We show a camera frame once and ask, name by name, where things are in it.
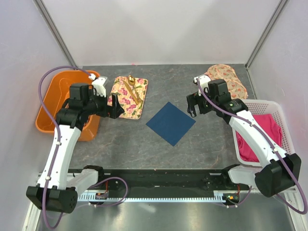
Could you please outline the gold knife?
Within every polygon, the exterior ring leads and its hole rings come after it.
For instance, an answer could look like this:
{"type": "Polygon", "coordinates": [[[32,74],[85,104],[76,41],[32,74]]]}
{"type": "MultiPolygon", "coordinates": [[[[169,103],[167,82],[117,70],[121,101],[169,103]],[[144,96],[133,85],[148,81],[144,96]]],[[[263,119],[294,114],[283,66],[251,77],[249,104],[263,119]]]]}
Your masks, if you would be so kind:
{"type": "Polygon", "coordinates": [[[128,92],[130,93],[130,95],[132,96],[133,100],[135,101],[136,104],[139,104],[139,100],[137,98],[137,96],[133,93],[132,88],[130,87],[130,85],[123,80],[123,83],[125,85],[125,87],[127,88],[128,92]]]}

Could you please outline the dark blue paper napkin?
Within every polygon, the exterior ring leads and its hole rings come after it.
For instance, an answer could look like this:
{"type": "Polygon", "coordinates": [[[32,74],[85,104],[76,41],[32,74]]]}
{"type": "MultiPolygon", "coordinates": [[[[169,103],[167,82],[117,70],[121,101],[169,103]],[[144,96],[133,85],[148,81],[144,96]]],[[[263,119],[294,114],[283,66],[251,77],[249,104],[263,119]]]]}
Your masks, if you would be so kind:
{"type": "Polygon", "coordinates": [[[151,130],[172,146],[175,146],[194,124],[194,119],[170,102],[166,103],[146,123],[151,130]]]}

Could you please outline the gold spoon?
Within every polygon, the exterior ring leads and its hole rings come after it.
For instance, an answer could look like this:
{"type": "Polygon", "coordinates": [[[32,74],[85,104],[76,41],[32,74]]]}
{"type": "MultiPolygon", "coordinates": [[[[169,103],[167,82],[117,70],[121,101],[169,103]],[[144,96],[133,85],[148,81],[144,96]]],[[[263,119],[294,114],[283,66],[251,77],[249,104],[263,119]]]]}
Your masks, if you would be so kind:
{"type": "Polygon", "coordinates": [[[135,78],[132,75],[128,76],[128,83],[133,87],[135,86],[135,78]]]}

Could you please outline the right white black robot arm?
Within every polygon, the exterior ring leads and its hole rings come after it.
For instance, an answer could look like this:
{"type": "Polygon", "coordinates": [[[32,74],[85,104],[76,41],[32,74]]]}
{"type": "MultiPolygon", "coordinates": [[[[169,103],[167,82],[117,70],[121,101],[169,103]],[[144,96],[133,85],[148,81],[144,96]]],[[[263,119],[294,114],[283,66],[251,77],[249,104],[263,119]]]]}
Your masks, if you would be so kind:
{"type": "Polygon", "coordinates": [[[272,197],[298,182],[301,159],[288,154],[256,122],[247,105],[241,99],[232,99],[223,79],[211,80],[202,75],[193,79],[199,90],[186,97],[187,112],[196,117],[195,106],[201,114],[216,112],[246,141],[257,156],[261,169],[243,166],[231,167],[220,177],[221,186],[232,189],[238,183],[252,185],[265,197],[272,197]]]}

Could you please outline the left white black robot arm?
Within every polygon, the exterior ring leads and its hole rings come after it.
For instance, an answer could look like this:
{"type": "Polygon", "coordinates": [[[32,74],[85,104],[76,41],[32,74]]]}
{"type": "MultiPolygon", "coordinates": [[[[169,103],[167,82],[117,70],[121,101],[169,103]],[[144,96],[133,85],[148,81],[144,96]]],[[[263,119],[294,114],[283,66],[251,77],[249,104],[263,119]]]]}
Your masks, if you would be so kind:
{"type": "Polygon", "coordinates": [[[92,115],[116,119],[123,112],[118,96],[113,93],[112,104],[107,97],[98,93],[98,87],[86,83],[72,84],[69,98],[56,114],[53,143],[36,186],[29,186],[27,198],[39,209],[60,213],[72,213],[77,198],[91,186],[101,189],[105,185],[103,168],[85,166],[81,173],[67,179],[73,150],[84,125],[92,115]]]}

